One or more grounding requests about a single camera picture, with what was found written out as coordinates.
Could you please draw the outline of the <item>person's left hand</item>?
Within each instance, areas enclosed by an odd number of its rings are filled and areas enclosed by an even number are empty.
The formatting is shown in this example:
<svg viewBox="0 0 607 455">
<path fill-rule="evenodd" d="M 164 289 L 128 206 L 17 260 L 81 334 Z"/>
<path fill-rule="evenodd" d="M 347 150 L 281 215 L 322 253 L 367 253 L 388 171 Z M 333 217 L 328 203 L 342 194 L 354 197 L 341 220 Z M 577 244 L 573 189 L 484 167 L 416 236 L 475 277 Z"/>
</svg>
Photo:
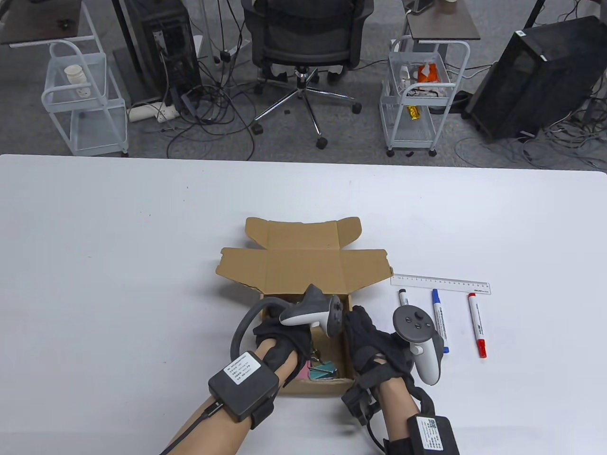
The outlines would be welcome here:
<svg viewBox="0 0 607 455">
<path fill-rule="evenodd" d="M 268 318 L 252 330 L 256 354 L 279 376 L 286 387 L 308 364 L 312 356 L 312 332 L 308 325 L 284 326 Z"/>
</svg>

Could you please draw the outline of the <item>person's right hand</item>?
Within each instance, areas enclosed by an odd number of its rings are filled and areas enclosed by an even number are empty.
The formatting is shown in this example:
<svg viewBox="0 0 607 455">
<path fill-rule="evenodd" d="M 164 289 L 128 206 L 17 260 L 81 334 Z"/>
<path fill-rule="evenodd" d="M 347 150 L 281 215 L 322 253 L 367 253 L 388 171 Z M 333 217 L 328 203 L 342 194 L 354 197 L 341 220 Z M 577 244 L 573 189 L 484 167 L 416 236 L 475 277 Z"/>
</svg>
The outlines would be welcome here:
<svg viewBox="0 0 607 455">
<path fill-rule="evenodd" d="M 345 333 L 352 366 L 363 376 L 381 366 L 378 360 L 385 360 L 394 372 L 393 377 L 410 378 L 414 366 L 410 343 L 396 332 L 380 331 L 365 308 L 353 306 L 343 316 Z"/>
</svg>

